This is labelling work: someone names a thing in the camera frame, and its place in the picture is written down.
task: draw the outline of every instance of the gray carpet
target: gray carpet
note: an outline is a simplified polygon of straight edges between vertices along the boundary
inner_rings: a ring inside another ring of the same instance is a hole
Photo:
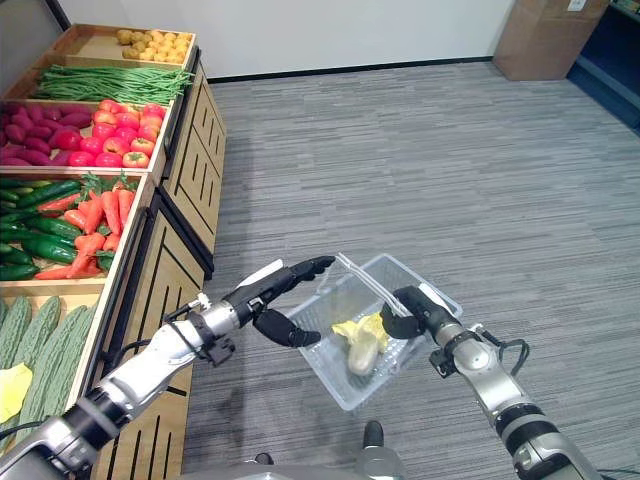
[[[388,252],[468,325],[531,343],[519,379],[596,466],[640,467],[637,136],[567,81],[484,63],[214,93],[229,140],[211,292],[278,257]],[[261,451],[347,466],[377,418],[412,479],[515,478],[468,387],[426,358],[345,413],[297,351],[251,327],[235,340],[231,361],[194,371],[186,472]]]

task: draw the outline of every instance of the robotic arm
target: robotic arm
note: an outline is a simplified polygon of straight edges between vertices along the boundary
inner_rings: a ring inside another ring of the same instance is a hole
[[[167,324],[141,353],[104,377],[62,417],[49,418],[0,458],[0,480],[51,480],[87,470],[97,452],[166,390],[179,370],[197,356],[214,365],[227,360],[234,347],[226,335],[250,321],[280,345],[303,347],[317,342],[320,333],[302,330],[267,307],[300,282],[323,273],[334,260],[317,257],[293,267],[274,262],[215,304],[201,293],[168,315]],[[175,321],[185,313],[185,320]]]
[[[482,325],[465,329],[440,297],[426,286],[405,287],[394,295],[411,312],[397,317],[385,306],[389,335],[408,339],[430,333],[441,347],[431,364],[440,376],[455,372],[467,381],[496,430],[522,480],[600,480],[578,448],[558,431],[498,358],[497,340]]]

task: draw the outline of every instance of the white wall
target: white wall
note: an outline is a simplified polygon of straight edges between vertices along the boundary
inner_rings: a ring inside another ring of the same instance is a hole
[[[196,32],[208,76],[492,55],[514,0],[61,0],[72,22]]]
[[[13,85],[60,33],[44,0],[0,1],[0,92]]]

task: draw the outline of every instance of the baseboard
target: baseboard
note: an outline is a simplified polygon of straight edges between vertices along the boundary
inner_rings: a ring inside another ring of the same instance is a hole
[[[439,60],[420,60],[417,62],[379,63],[375,65],[358,65],[355,67],[320,68],[317,70],[293,70],[290,72],[259,73],[255,75],[239,75],[236,77],[207,78],[209,83],[244,82],[247,80],[266,80],[270,78],[307,77],[310,75],[331,75],[334,73],[366,72],[389,68],[424,67],[427,65],[448,65],[452,63],[490,62],[493,57],[443,58]]]

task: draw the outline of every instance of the clear plastic basket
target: clear plastic basket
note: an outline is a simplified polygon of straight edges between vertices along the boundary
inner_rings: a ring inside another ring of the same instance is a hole
[[[379,312],[385,302],[396,314],[409,315],[392,292],[421,283],[433,288],[456,318],[462,316],[460,305],[387,254],[357,267],[339,253],[316,293],[289,312],[288,317],[296,325],[322,334],[319,343],[301,348],[300,352],[343,410],[353,410],[364,402],[411,360],[426,354],[429,345],[425,336],[412,340],[392,338],[385,353],[379,355],[373,372],[361,377],[349,371],[349,346],[343,337],[331,331],[331,325],[347,320],[358,322],[365,315]]]

